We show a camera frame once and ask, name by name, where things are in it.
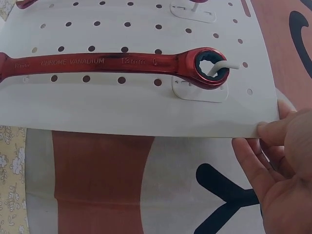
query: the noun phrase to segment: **white pegboard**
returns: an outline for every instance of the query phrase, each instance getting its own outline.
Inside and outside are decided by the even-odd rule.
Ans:
[[[214,10],[214,23],[180,19],[167,0],[134,0],[132,6],[125,0],[74,2],[40,0],[25,10],[14,7],[0,34],[0,51],[21,58],[86,53],[90,46],[94,52],[128,47],[129,52],[160,49],[163,54],[213,47],[248,67],[230,71],[229,95],[222,103],[182,100],[172,90],[171,76],[164,75],[57,74],[54,83],[54,74],[11,77],[0,84],[1,125],[122,135],[255,137],[258,122],[278,118],[269,58],[249,0],[251,17],[240,0],[232,0],[232,6],[223,0],[201,4],[201,10]],[[82,82],[85,75],[89,83]],[[123,85],[117,81],[121,76],[126,78]],[[159,87],[154,85],[157,78],[162,80]]]

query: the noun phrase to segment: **ratcheting wrench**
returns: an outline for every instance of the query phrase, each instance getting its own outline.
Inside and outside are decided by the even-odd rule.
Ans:
[[[177,55],[139,53],[85,53],[10,58],[0,53],[0,82],[8,77],[70,72],[110,72],[166,74],[184,79],[202,89],[216,89],[228,78],[223,67],[212,77],[203,73],[200,62],[226,61],[216,49],[203,47]]]

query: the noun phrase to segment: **13mm marking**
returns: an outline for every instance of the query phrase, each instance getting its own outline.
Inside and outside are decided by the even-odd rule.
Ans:
[[[146,61],[144,59],[122,58],[121,63],[122,64],[145,65]]]

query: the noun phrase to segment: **black curved print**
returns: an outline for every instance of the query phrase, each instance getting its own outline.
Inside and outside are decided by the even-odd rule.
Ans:
[[[198,167],[196,179],[201,186],[226,203],[216,209],[194,234],[216,234],[240,208],[259,204],[253,189],[242,189],[210,164]]]
[[[300,0],[300,1],[312,11],[312,0]]]
[[[291,12],[291,14],[289,15],[289,29],[291,31],[292,40],[305,69],[307,70],[309,76],[312,78],[312,61],[309,57],[309,54],[306,48],[304,47],[304,43],[303,43],[302,35],[301,35],[302,27],[308,27],[308,26],[309,26],[309,22],[301,13],[297,11]]]

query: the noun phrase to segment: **wrench handle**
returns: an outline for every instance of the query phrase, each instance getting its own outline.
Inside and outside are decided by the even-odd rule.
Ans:
[[[31,6],[32,4],[34,4],[36,1],[38,0],[24,0],[24,1],[17,1],[16,2],[16,6],[19,9],[26,9],[27,7]]]
[[[7,55],[5,56],[5,64],[2,66],[2,80],[12,76],[71,72],[121,72],[173,75],[177,70],[177,55],[86,53],[28,58],[10,58]]]

